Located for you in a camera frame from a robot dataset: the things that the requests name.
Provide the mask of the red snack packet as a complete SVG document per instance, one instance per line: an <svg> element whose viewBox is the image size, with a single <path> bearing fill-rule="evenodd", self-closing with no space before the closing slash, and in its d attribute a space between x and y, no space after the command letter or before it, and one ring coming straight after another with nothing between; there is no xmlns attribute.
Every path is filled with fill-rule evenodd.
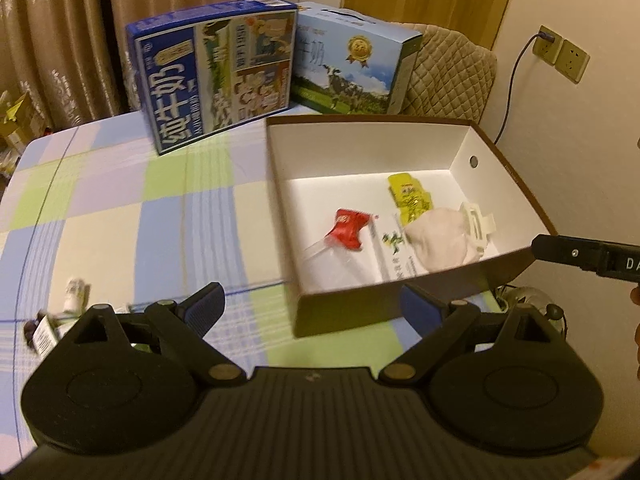
<svg viewBox="0 0 640 480"><path fill-rule="evenodd" d="M371 215L366 212L341 208L335 214L334 226L326 234L326 240L348 250L360 250L359 233L370 220Z"/></svg>

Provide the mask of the checkered bed sheet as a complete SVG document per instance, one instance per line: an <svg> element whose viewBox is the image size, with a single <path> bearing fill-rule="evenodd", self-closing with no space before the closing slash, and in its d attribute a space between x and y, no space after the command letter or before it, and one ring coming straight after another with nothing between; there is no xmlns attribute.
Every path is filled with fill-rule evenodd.
<svg viewBox="0 0 640 480"><path fill-rule="evenodd" d="M90 304L137 309L224 286L207 340L244 370L262 365L378 370L416 343L398 318L297 338L267 211L265 126L156 154L138 113L32 142L1 201L1 466L34 444L20 395L38 358L25 323L60 310L70 278Z"/></svg>

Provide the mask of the quilted beige cushion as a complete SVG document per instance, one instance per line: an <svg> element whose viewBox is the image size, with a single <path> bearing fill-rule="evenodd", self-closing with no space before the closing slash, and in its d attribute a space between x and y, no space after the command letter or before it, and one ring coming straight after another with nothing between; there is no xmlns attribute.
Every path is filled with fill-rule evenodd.
<svg viewBox="0 0 640 480"><path fill-rule="evenodd" d="M420 32L422 42L401 113L480 122L497 76L495 53L456 30L404 26Z"/></svg>

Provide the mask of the dark blue milk carton box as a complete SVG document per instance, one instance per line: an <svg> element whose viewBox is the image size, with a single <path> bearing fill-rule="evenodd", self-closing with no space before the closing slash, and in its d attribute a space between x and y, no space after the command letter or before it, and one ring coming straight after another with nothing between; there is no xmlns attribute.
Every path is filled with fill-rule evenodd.
<svg viewBox="0 0 640 480"><path fill-rule="evenodd" d="M134 81L158 154L290 105L297 6L234 0L127 25Z"/></svg>

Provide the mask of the brown open cardboard box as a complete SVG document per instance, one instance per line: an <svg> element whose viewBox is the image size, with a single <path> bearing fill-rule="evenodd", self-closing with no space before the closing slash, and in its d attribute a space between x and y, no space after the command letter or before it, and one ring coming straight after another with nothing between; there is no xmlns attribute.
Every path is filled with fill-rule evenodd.
<svg viewBox="0 0 640 480"><path fill-rule="evenodd" d="M269 194L282 245L293 332L306 337L397 318L399 292L441 300L512 281L554 227L486 134L468 120L405 116L271 117ZM461 216L482 240L468 258L427 270L401 206L416 192Z"/></svg>

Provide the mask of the dark purple velvet scrunchie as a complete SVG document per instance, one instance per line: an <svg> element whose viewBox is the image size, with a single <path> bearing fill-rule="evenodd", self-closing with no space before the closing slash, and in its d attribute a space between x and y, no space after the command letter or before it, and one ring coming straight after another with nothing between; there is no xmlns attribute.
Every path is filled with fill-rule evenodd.
<svg viewBox="0 0 640 480"><path fill-rule="evenodd" d="M46 312L38 311L36 314L36 317L33 318L32 320L27 320L23 326L23 335L24 335L25 342L27 344L27 347L32 351L35 351L35 344L34 344L35 332L40 322L46 316L47 316Z"/></svg>

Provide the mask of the light blue cow milk box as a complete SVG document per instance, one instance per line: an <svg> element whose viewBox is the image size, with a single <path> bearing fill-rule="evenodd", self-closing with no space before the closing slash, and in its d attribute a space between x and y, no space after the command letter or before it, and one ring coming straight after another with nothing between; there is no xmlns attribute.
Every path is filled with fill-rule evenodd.
<svg viewBox="0 0 640 480"><path fill-rule="evenodd" d="M323 114L397 115L421 44L417 30L299 3L292 99Z"/></svg>

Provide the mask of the white cream tube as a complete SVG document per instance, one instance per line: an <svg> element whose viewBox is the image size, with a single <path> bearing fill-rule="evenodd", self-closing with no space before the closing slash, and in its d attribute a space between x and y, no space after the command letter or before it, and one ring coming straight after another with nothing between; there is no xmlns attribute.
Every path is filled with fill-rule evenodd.
<svg viewBox="0 0 640 480"><path fill-rule="evenodd" d="M32 343L40 359L44 360L47 357L77 321L78 318L56 318L47 315L38 323Z"/></svg>

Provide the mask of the white plastic clip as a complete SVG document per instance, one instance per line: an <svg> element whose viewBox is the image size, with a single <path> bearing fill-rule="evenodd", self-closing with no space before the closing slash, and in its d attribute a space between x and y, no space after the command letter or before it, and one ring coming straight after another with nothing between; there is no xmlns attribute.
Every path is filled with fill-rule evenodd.
<svg viewBox="0 0 640 480"><path fill-rule="evenodd" d="M478 252L484 252L489 237L497 231L493 214L483 214L480 206L463 202L459 211L463 214L466 235Z"/></svg>

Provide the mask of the small white pill bottle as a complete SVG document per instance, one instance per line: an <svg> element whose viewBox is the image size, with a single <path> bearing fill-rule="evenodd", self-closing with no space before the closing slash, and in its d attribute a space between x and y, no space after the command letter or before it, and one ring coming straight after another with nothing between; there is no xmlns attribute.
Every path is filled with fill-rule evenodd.
<svg viewBox="0 0 640 480"><path fill-rule="evenodd" d="M63 312L82 315L85 307L86 283L82 278L70 278L65 287Z"/></svg>

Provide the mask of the white paper packet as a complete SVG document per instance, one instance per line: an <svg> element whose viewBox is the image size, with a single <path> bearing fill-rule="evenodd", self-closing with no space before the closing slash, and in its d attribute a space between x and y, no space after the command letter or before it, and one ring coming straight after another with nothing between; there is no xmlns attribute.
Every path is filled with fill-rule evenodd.
<svg viewBox="0 0 640 480"><path fill-rule="evenodd" d="M427 274L416 258L397 214L374 214L369 223L375 261L383 282Z"/></svg>

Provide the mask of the yellow chestnut snack packet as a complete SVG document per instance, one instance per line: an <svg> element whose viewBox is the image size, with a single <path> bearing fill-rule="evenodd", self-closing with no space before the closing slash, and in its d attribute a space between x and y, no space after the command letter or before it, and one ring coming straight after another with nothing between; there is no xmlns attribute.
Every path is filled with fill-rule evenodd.
<svg viewBox="0 0 640 480"><path fill-rule="evenodd" d="M434 208L431 194L408 172L391 174L387 178L394 202L399 210L400 224L408 226L421 214Z"/></svg>

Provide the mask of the wall power socket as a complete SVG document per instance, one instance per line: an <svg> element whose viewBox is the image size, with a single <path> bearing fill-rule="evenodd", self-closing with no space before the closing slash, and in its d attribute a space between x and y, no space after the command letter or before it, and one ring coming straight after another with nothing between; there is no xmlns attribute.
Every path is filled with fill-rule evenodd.
<svg viewBox="0 0 640 480"><path fill-rule="evenodd" d="M554 67L573 84L582 81L590 61L590 55L585 50L544 25L539 27L533 54Z"/></svg>

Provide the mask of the white cloth pouch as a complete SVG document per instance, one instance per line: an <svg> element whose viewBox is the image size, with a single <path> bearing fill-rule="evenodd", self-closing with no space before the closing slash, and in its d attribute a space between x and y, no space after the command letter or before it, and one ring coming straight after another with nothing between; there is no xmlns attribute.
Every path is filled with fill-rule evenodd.
<svg viewBox="0 0 640 480"><path fill-rule="evenodd" d="M480 252L466 229L465 216L449 208L425 211L404 227L416 258L428 273L477 262Z"/></svg>

